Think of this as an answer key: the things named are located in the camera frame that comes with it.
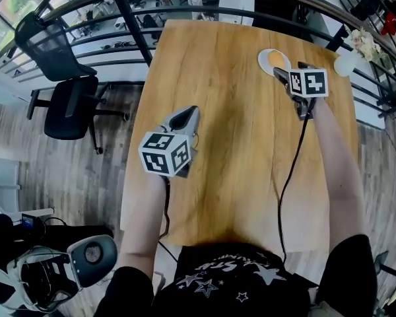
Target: orange object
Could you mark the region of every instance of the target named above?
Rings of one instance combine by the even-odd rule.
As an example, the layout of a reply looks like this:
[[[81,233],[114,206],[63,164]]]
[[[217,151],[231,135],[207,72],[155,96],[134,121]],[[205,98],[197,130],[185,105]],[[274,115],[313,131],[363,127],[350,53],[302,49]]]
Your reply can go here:
[[[267,59],[269,60],[269,64],[271,67],[286,69],[286,63],[284,62],[283,55],[277,50],[273,50],[272,52],[270,52],[269,55],[267,55]]]

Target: red object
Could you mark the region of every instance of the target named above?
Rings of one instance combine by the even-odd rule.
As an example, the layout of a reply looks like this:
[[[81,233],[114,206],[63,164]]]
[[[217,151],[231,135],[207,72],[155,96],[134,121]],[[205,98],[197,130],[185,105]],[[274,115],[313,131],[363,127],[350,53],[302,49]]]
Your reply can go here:
[[[393,13],[388,13],[385,18],[384,27],[381,30],[381,35],[386,35],[387,33],[391,35],[396,34],[396,17]]]

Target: black shirt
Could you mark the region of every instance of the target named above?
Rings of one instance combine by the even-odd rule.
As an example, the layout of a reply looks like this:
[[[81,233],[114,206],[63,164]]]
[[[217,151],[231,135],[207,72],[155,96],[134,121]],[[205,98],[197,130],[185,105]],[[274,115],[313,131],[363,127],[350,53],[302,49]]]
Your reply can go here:
[[[174,282],[154,297],[138,269],[118,269],[95,316],[245,312],[248,316],[307,316],[308,284],[288,273],[281,259],[249,244],[183,247]],[[341,242],[330,254],[317,293],[343,316],[372,316],[377,279],[365,235]]]

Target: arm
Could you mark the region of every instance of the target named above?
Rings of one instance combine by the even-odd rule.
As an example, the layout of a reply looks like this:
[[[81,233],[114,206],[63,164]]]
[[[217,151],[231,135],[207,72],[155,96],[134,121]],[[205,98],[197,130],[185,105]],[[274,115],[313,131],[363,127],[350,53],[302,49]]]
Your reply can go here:
[[[135,267],[152,279],[166,188],[159,175],[147,174],[147,193],[125,226],[117,267]]]
[[[324,99],[313,109],[330,200],[330,251],[347,238],[364,234],[364,194],[358,165]]]

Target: star print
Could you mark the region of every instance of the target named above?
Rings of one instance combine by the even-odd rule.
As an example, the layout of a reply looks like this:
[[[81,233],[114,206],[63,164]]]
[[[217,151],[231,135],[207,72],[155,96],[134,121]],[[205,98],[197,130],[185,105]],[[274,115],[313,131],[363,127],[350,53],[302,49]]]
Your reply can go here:
[[[281,281],[286,281],[285,278],[277,275],[277,273],[279,272],[279,269],[265,269],[263,266],[261,266],[259,264],[255,264],[255,265],[258,267],[259,271],[254,271],[254,273],[256,273],[257,275],[260,275],[263,278],[264,283],[266,285],[270,285],[271,282],[273,282],[275,279],[279,279]]]
[[[238,296],[236,297],[236,299],[240,300],[241,303],[244,302],[244,300],[247,300],[248,298],[246,297],[247,293],[238,293]]]
[[[178,284],[186,283],[186,286],[189,287],[192,282],[202,279],[202,277],[198,277],[197,275],[198,273],[192,276],[186,275],[185,279],[182,279],[180,282],[178,282]]]
[[[211,284],[212,279],[209,279],[207,282],[197,281],[199,285],[198,289],[195,290],[196,293],[203,293],[207,298],[210,297],[210,293],[213,290],[218,290],[218,287],[215,287]]]

